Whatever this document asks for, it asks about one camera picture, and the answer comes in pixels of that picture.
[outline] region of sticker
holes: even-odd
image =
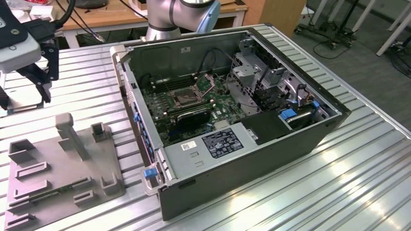
[[[183,151],[188,150],[189,148],[195,148],[197,145],[195,144],[195,141],[189,141],[188,143],[181,144]]]
[[[213,158],[220,158],[244,147],[231,128],[201,139]]]
[[[187,52],[191,52],[191,47],[183,47],[181,48],[181,54],[187,53]]]

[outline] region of barcode sticker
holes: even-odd
[[[195,148],[197,145],[195,144],[195,141],[189,141],[188,143],[183,143],[181,144],[181,148],[183,148],[183,151],[191,149],[191,148]]]

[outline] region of aluminum extrusion table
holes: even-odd
[[[411,228],[411,133],[272,27],[255,26],[352,110],[315,150],[169,221],[143,191],[143,161],[116,86],[112,44],[60,51],[60,80],[44,109],[0,119],[0,228],[4,225],[10,141],[57,136],[52,116],[71,112],[75,129],[104,122],[115,133],[127,193],[42,227],[56,230],[407,230]],[[8,88],[29,81],[14,73]]]

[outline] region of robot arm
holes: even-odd
[[[59,80],[59,48],[55,33],[69,19],[75,2],[69,1],[61,19],[53,22],[37,19],[21,24],[5,0],[0,0],[0,71],[16,71],[25,76],[46,103],[51,102],[51,83]],[[217,0],[148,0],[147,7],[149,18],[145,40],[179,37],[179,27],[197,33],[209,32],[220,14]],[[48,60],[44,70],[34,64],[41,56]],[[0,106],[4,110],[8,108],[8,102],[8,96],[0,87]]]
[[[53,21],[40,19],[20,23],[5,0],[0,0],[0,71],[16,71],[36,85],[44,102],[51,102],[51,81],[59,80],[59,48],[55,40],[56,30],[69,19],[75,7],[71,0],[67,13]],[[42,70],[34,64],[41,58],[48,60]],[[0,106],[8,108],[8,96],[0,88]]]
[[[145,40],[179,37],[179,27],[197,33],[209,32],[219,18],[220,7],[217,0],[148,0]]]

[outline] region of blue latch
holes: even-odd
[[[144,177],[145,177],[145,179],[151,179],[151,178],[156,177],[157,174],[159,173],[156,172],[156,168],[155,167],[144,170]]]
[[[281,111],[280,116],[285,120],[285,119],[296,116],[296,113],[295,113],[295,111],[292,109],[287,109],[287,110]]]
[[[313,101],[312,104],[313,104],[313,107],[315,107],[315,108],[317,108],[317,107],[320,106],[320,103],[316,102],[316,101]]]
[[[139,112],[135,113],[135,122],[140,121]]]

